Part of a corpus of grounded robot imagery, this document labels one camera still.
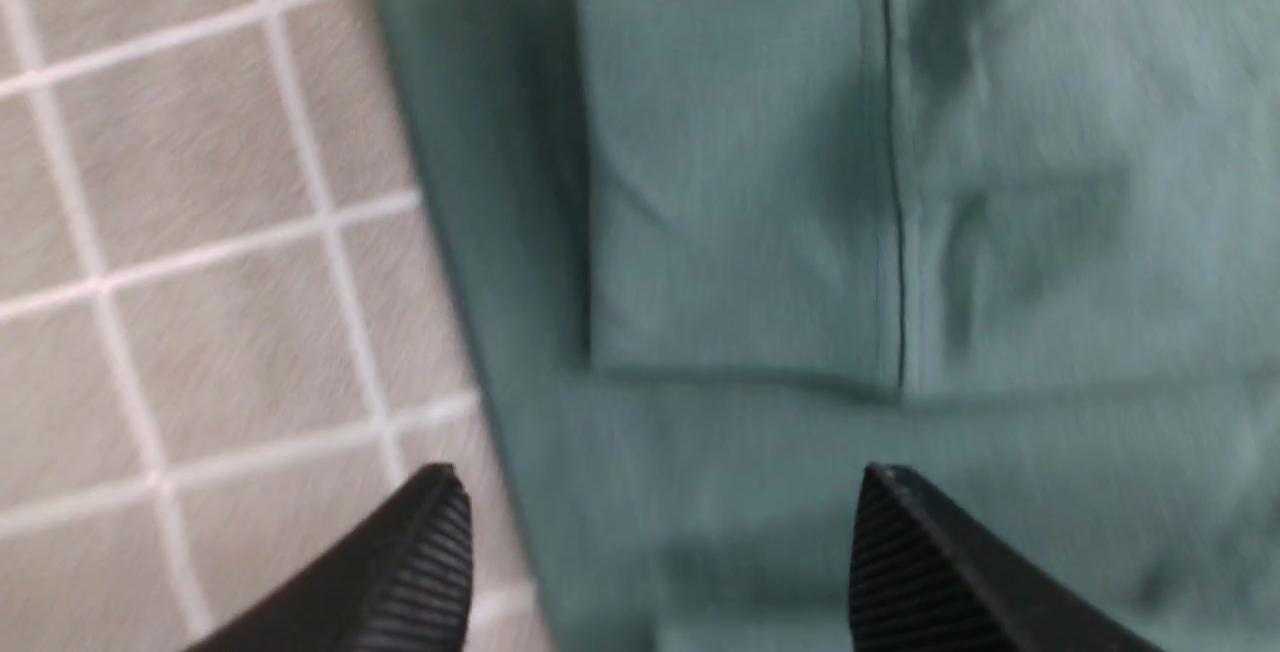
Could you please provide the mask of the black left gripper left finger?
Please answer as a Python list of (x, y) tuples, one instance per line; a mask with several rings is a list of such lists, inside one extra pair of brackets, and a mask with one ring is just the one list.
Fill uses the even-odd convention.
[(421, 466), (347, 535), (193, 651), (462, 651), (474, 602), (471, 498)]

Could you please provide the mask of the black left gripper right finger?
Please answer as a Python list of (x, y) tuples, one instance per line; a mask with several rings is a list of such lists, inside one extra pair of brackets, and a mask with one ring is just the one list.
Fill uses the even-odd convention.
[(856, 651), (1149, 651), (908, 466), (870, 464), (849, 576)]

